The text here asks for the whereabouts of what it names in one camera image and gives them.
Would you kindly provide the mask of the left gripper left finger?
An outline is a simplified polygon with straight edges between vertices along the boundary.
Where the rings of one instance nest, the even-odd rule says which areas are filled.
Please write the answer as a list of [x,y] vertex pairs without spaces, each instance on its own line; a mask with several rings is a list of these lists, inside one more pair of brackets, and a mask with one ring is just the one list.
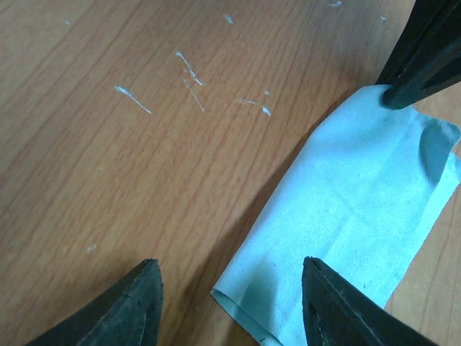
[[145,259],[114,285],[29,345],[156,345],[164,286],[156,259]]

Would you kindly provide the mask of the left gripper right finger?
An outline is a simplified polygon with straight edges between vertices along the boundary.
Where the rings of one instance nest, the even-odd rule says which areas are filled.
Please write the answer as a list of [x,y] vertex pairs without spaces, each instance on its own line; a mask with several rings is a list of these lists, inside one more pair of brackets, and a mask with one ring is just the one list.
[[435,344],[389,315],[321,259],[304,259],[302,287],[309,345]]

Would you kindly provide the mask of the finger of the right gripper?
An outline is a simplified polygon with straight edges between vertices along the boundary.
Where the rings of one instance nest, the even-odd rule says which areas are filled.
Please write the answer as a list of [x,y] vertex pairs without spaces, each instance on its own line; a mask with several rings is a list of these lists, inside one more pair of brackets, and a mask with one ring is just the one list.
[[401,110],[460,82],[460,0],[418,0],[378,84],[381,103]]

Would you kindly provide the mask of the light blue cleaning cloth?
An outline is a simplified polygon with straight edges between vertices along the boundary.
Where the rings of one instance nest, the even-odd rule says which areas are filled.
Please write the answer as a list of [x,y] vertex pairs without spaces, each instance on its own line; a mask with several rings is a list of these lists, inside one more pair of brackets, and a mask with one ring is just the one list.
[[304,345],[317,257],[384,307],[460,183],[460,129],[366,86],[310,135],[212,290],[260,345]]

